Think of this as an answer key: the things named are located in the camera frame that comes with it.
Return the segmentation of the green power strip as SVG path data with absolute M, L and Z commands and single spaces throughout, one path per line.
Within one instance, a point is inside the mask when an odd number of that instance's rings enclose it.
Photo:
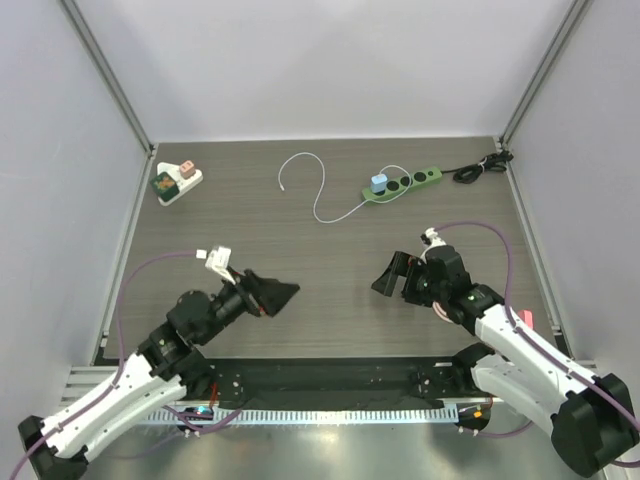
M 399 170 L 402 175 L 392 178 L 386 173 L 389 169 Z M 443 178 L 442 171 L 437 167 L 429 167 L 410 173 L 399 166 L 389 165 L 384 167 L 379 173 L 384 173 L 388 178 L 386 189 L 381 195 L 374 195 L 370 190 L 369 184 L 368 187 L 361 191 L 362 200 L 365 204 L 389 203 L 400 196 L 415 192 L 421 188 L 436 185 Z

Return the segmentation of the light blue charger plug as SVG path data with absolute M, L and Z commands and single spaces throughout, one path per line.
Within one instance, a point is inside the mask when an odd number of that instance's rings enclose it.
M 370 190 L 374 195 L 381 195 L 388 182 L 388 178 L 384 173 L 379 173 L 371 177 Z

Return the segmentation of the red pink square plug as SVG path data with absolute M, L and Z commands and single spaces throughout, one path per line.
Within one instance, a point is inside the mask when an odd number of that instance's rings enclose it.
M 530 310 L 520 310 L 518 312 L 519 318 L 530 328 L 534 328 L 534 317 Z

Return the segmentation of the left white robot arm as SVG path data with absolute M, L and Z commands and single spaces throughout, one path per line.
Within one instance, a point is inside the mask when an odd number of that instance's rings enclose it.
M 277 315 L 299 289 L 245 270 L 232 272 L 216 294 L 185 292 L 113 374 L 57 414 L 19 424 L 26 462 L 39 479 L 81 478 L 139 420 L 172 401 L 210 392 L 214 371 L 200 347 L 244 314 Z

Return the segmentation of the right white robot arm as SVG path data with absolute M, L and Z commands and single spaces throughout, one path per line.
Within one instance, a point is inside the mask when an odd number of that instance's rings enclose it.
M 626 384 L 594 374 L 529 328 L 495 290 L 471 279 L 453 247 L 431 246 L 419 257 L 397 251 L 371 287 L 389 296 L 399 278 L 405 302 L 439 310 L 477 338 L 451 370 L 458 393 L 499 397 L 544 431 L 584 478 L 638 445 Z

